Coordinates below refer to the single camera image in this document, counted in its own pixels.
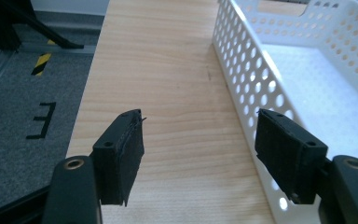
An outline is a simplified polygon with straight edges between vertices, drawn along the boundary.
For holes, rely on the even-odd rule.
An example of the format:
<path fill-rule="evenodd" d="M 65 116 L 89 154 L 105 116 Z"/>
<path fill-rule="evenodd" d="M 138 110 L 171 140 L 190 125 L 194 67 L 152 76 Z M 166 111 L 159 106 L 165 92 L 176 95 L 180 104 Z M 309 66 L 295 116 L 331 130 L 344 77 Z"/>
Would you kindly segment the yellow black hazard tape strip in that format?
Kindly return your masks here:
<path fill-rule="evenodd" d="M 43 74 L 50 57 L 51 52 L 44 52 L 40 54 L 31 75 L 40 77 Z"/>

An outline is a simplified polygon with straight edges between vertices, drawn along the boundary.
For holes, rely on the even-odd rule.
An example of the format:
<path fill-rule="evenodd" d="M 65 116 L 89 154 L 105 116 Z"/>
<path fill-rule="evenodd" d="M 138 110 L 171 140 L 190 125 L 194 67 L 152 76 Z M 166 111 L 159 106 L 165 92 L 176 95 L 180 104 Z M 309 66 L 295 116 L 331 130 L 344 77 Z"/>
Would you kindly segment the white perforated plastic basket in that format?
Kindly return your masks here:
<path fill-rule="evenodd" d="M 358 158 L 358 0 L 218 0 L 213 46 L 245 138 L 274 110 Z"/>

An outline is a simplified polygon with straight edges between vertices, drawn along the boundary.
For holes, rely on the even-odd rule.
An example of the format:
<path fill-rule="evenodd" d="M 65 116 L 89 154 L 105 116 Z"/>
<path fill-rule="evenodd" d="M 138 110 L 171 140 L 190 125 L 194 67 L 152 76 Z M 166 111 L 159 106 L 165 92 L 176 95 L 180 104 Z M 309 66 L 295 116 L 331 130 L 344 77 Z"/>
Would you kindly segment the black metal stand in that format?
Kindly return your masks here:
<path fill-rule="evenodd" d="M 31 0 L 0 0 L 0 49 L 16 50 L 21 45 L 13 25 L 23 23 L 29 25 L 39 34 L 52 40 L 63 49 L 83 49 L 79 45 L 62 37 L 41 22 L 34 13 Z"/>

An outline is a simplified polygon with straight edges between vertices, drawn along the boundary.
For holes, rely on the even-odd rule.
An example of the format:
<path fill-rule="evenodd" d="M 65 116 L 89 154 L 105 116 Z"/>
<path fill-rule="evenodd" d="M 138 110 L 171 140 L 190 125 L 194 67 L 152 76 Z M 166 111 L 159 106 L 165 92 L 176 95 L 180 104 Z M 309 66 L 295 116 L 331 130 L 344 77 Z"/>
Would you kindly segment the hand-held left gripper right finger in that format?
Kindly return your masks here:
<path fill-rule="evenodd" d="M 260 109 L 255 137 L 258 159 L 295 204 L 312 204 L 316 173 L 324 166 L 328 146 L 283 114 Z"/>

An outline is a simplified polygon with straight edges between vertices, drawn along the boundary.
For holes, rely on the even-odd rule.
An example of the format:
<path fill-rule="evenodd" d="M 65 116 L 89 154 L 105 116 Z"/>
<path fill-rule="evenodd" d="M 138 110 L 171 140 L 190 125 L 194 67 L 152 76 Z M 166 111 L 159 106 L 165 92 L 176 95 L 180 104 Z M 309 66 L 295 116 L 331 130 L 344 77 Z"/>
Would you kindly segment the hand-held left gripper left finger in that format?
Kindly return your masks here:
<path fill-rule="evenodd" d="M 92 147 L 91 158 L 101 204 L 128 204 L 145 154 L 140 109 L 117 116 Z"/>

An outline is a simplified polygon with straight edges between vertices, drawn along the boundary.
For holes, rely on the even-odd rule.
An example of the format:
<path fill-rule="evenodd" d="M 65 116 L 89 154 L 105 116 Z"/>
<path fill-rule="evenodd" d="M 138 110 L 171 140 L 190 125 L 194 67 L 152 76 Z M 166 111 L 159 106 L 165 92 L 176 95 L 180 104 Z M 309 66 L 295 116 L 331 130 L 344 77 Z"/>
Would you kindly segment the black tape floor mark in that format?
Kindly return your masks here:
<path fill-rule="evenodd" d="M 26 136 L 28 140 L 46 138 L 55 109 L 55 102 L 42 102 L 39 104 L 37 114 L 32 119 L 32 132 Z"/>

